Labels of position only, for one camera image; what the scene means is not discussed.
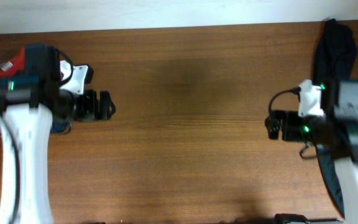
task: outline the wooden table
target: wooden table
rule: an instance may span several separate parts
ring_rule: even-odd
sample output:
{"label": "wooden table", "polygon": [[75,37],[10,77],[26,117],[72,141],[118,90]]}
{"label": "wooden table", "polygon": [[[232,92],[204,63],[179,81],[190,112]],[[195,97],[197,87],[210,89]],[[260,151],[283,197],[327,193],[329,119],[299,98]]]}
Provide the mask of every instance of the wooden table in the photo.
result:
{"label": "wooden table", "polygon": [[[358,21],[343,22],[354,31]],[[117,113],[49,141],[55,223],[339,217],[317,161],[269,141],[267,106],[311,75],[321,23],[0,35],[0,62],[46,43],[88,63]],[[358,78],[358,56],[352,76]],[[282,96],[274,108],[296,110]],[[0,194],[1,194],[0,143]]]}

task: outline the red object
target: red object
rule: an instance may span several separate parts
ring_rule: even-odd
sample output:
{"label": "red object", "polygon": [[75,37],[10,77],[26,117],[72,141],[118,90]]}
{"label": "red object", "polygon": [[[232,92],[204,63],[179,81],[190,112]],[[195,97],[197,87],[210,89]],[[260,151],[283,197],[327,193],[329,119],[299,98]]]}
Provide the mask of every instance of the red object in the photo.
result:
{"label": "red object", "polygon": [[14,57],[10,62],[12,63],[12,67],[9,68],[7,71],[0,71],[0,79],[1,78],[11,78],[13,77],[18,71],[24,70],[24,61],[25,61],[25,53],[24,49],[22,49],[19,54]]}

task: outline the robotic arm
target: robotic arm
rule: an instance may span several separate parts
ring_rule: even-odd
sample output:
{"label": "robotic arm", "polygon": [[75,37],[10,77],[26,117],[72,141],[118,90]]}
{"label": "robotic arm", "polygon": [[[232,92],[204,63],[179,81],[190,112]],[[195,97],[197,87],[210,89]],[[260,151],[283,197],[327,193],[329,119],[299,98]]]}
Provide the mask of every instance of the robotic arm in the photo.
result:
{"label": "robotic arm", "polygon": [[[60,55],[68,62],[59,62]],[[108,120],[108,91],[84,90],[93,71],[47,45],[27,46],[0,71],[0,223],[53,223],[47,154],[52,122]]]}
{"label": "robotic arm", "polygon": [[[328,192],[347,223],[358,224],[358,80],[327,80],[321,86],[305,80],[298,88],[284,92],[297,94],[300,107],[298,111],[272,111],[276,95],[265,121],[269,138],[278,139],[281,129],[284,141],[325,149],[317,150],[318,156],[330,155],[332,175],[340,184],[332,190],[336,186],[326,181]],[[324,177],[324,167],[320,168]]]}

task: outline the black fabric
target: black fabric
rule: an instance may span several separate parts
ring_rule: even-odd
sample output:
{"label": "black fabric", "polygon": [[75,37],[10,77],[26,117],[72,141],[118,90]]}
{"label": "black fabric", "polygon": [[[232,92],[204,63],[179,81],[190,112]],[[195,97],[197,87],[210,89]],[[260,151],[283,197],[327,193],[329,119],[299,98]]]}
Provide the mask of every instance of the black fabric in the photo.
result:
{"label": "black fabric", "polygon": [[335,19],[324,24],[323,34],[314,53],[314,85],[320,85],[327,79],[350,79],[357,48],[353,31],[340,25]]}

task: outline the white backdrop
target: white backdrop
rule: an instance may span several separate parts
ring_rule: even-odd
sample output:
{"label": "white backdrop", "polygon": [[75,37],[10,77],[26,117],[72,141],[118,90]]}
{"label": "white backdrop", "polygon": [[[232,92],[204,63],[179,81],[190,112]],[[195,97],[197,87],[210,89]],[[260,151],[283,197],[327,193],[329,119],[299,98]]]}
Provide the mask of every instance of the white backdrop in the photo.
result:
{"label": "white backdrop", "polygon": [[0,0],[0,34],[358,19],[358,0]]}

